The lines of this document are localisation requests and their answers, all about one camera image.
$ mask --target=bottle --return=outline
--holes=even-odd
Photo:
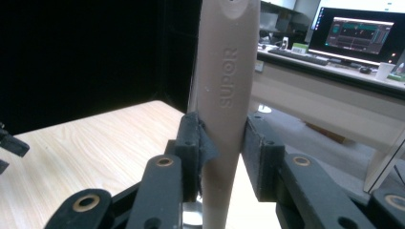
[[[282,50],[286,50],[288,48],[288,37],[283,37],[283,43],[281,45]]]
[[[395,73],[403,73],[404,72],[404,63],[400,64],[396,69]]]

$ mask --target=monitor screen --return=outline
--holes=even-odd
[[[309,51],[378,66],[396,63],[405,48],[405,13],[322,8]]]
[[[405,12],[405,1],[403,0],[321,0],[316,10],[314,20],[310,28],[315,29],[316,19],[322,8],[336,8],[347,10],[368,10],[368,11],[388,11]]]

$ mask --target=white cabinet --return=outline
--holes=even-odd
[[[290,10],[294,10],[296,0],[262,0],[262,1],[271,3],[273,5],[277,5],[280,7],[284,7],[284,8],[290,9]]]

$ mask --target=table surface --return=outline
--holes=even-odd
[[[325,72],[329,72],[329,73],[337,73],[337,74],[342,75],[343,77],[358,79],[358,80],[361,80],[364,82],[372,83],[374,85],[392,88],[392,89],[396,89],[396,90],[405,92],[405,82],[399,82],[399,81],[392,80],[389,78],[387,78],[386,80],[377,80],[377,79],[375,79],[376,73],[364,74],[364,73],[360,73],[358,70],[355,70],[353,68],[347,68],[347,67],[344,67],[341,65],[336,65],[336,64],[331,64],[331,63],[329,63],[327,66],[316,65],[316,64],[312,64],[312,63],[309,63],[306,61],[288,58],[288,57],[274,54],[274,53],[268,53],[267,52],[268,49],[271,49],[271,47],[268,47],[264,50],[258,49],[258,53],[266,55],[266,56],[273,56],[273,57],[276,57],[279,59],[286,59],[287,61],[309,66],[315,70],[325,71]]]
[[[43,228],[60,204],[87,188],[112,196],[139,182],[149,158],[175,139],[182,113],[159,102],[99,114],[16,137],[30,145],[0,176],[0,228]],[[274,203],[258,203],[240,159],[226,228],[280,228]]]

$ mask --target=dark background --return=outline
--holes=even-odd
[[[160,99],[185,112],[201,0],[0,3],[12,135]]]

